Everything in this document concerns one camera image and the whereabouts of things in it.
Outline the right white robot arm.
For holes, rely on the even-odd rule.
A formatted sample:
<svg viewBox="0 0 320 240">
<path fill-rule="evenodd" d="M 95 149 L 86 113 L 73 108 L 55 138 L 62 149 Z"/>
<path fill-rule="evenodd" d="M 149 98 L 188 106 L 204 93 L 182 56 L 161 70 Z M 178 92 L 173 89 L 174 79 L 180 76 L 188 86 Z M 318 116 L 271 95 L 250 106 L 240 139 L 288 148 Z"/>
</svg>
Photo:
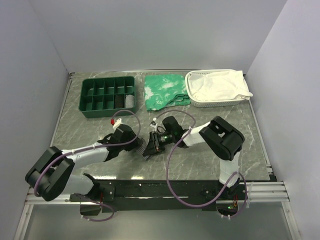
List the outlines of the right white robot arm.
<svg viewBox="0 0 320 240">
<path fill-rule="evenodd" d="M 160 154 L 169 144 L 187 149 L 198 144 L 207 144 L 219 158 L 219 194 L 231 199 L 237 192 L 235 185 L 239 179 L 239 156 L 245 142 L 244 135 L 220 116 L 189 129 L 183 129 L 174 116 L 162 120 L 164 132 L 149 133 L 148 143 L 142 153 L 144 157 Z"/>
</svg>

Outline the green compartment organizer tray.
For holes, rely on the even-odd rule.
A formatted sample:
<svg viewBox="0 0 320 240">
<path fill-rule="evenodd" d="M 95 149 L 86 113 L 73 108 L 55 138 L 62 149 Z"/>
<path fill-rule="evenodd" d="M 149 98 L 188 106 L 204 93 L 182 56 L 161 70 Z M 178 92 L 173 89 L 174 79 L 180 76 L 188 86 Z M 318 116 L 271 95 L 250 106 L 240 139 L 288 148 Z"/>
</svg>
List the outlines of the green compartment organizer tray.
<svg viewBox="0 0 320 240">
<path fill-rule="evenodd" d="M 134 95 L 133 108 L 114 108 L 115 95 Z M 78 109 L 88 119 L 112 117 L 120 110 L 137 112 L 135 78 L 116 76 L 87 78 L 82 81 Z"/>
</svg>

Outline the green white patterned underwear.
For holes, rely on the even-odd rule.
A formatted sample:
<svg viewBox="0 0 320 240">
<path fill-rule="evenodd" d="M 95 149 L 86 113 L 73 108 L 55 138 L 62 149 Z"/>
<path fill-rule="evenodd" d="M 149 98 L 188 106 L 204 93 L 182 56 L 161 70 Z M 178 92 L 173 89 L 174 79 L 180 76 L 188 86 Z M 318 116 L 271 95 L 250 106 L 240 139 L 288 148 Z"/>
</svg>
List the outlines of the green white patterned underwear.
<svg viewBox="0 0 320 240">
<path fill-rule="evenodd" d="M 191 103 L 185 77 L 180 74 L 148 75 L 144 78 L 144 103 L 147 111 Z"/>
</svg>

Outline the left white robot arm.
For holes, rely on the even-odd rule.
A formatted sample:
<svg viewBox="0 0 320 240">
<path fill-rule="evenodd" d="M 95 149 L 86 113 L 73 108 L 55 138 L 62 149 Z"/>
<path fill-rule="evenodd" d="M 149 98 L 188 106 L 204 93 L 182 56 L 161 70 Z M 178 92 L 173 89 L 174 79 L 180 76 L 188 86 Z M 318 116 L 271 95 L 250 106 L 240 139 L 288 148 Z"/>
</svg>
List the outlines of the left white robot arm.
<svg viewBox="0 0 320 240">
<path fill-rule="evenodd" d="M 125 124 L 90 146 L 73 150 L 49 147 L 25 175 L 25 181 L 35 195 L 49 202 L 60 194 L 79 194 L 94 201 L 104 192 L 101 184 L 90 174 L 75 175 L 76 169 L 104 163 L 116 158 L 121 151 L 137 150 L 145 141 Z"/>
</svg>

